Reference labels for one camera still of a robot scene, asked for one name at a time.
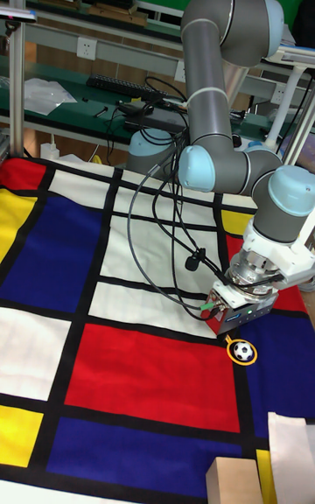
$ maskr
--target cardboard box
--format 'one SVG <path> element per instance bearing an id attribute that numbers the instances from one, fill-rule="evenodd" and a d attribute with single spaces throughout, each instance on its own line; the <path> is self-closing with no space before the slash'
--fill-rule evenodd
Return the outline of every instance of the cardboard box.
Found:
<path id="1" fill-rule="evenodd" d="M 263 504 L 253 459 L 216 458 L 206 473 L 209 504 Z"/>

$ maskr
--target metal frame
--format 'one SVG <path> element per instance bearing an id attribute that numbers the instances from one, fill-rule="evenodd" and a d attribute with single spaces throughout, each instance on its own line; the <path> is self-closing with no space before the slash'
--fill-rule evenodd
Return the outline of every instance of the metal frame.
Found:
<path id="1" fill-rule="evenodd" d="M 25 8 L 25 0 L 10 0 L 11 8 Z M 25 24 L 10 36 L 10 154 L 23 156 L 25 91 Z"/>

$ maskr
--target yellow circle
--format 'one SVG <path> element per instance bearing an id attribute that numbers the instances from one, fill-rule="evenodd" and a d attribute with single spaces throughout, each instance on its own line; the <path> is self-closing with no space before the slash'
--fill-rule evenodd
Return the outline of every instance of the yellow circle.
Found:
<path id="1" fill-rule="evenodd" d="M 249 362 L 242 362 L 241 360 L 237 360 L 231 353 L 231 345 L 235 344 L 235 343 L 238 343 L 238 342 L 241 342 L 241 343 L 248 343 L 248 345 L 250 347 L 252 347 L 253 349 L 253 353 L 254 353 L 254 358 L 253 360 L 250 360 Z M 228 354 L 228 357 L 231 359 L 231 361 L 235 362 L 236 364 L 240 364 L 240 366 L 250 366 L 251 364 L 254 364 L 254 362 L 256 362 L 257 360 L 257 356 L 258 356 L 258 353 L 257 353 L 257 349 L 254 345 L 252 345 L 248 340 L 245 340 L 245 339 L 229 339 L 227 341 L 227 354 Z"/>

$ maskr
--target paper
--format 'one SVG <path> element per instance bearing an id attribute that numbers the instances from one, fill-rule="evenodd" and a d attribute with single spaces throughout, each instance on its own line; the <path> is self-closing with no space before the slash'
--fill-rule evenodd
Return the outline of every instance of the paper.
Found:
<path id="1" fill-rule="evenodd" d="M 48 116 L 61 103 L 76 100 L 58 82 L 31 78 L 24 84 L 24 108 Z"/>

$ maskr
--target white cable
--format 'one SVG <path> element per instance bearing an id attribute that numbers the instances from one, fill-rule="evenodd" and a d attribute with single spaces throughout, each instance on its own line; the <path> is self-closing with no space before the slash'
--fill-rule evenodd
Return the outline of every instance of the white cable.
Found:
<path id="1" fill-rule="evenodd" d="M 88 162 L 90 162 L 91 160 L 93 160 L 93 158 L 94 158 L 94 156 L 95 156 L 95 154 L 96 154 L 97 149 L 98 149 L 98 147 L 99 147 L 99 146 L 100 146 L 100 145 L 99 145 L 99 144 L 97 144 L 97 146 L 96 146 L 96 148 L 95 148 L 95 150 L 94 150 L 94 152 L 93 152 L 93 154 L 92 154 L 91 158 L 88 160 Z"/>

